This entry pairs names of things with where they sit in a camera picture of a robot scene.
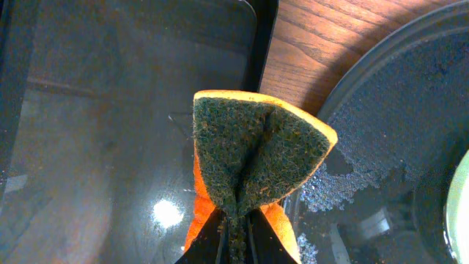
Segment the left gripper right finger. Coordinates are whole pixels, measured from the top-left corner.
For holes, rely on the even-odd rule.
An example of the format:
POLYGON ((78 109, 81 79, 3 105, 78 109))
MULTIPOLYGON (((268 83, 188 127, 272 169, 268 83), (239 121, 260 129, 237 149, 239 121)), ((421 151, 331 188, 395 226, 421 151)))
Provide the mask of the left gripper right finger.
POLYGON ((246 216, 246 221, 248 264, 297 264, 260 209, 251 211, 246 216))

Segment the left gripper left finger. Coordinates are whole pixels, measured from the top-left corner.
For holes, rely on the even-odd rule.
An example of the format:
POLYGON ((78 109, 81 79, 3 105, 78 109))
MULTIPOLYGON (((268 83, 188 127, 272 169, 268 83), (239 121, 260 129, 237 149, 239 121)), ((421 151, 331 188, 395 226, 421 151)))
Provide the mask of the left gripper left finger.
POLYGON ((215 209, 189 249, 175 264, 226 263, 226 214, 215 209))

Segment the orange sponge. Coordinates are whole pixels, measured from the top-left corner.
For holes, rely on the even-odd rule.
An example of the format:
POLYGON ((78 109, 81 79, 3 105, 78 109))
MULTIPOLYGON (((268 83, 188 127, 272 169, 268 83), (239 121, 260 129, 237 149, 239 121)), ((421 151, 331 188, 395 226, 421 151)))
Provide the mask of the orange sponge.
POLYGON ((226 263, 247 263, 246 216, 260 209, 299 263, 295 233, 280 201, 315 173, 337 140, 329 125, 278 98, 235 90, 197 92, 196 198, 184 253, 219 209, 226 214, 226 263))

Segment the light green plate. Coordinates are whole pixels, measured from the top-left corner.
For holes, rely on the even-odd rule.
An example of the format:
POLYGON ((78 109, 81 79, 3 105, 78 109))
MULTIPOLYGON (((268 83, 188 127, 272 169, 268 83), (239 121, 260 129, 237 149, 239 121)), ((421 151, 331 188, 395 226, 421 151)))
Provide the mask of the light green plate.
POLYGON ((468 264, 468 153, 458 164, 451 179, 445 206, 446 241, 451 257, 458 264, 468 264))

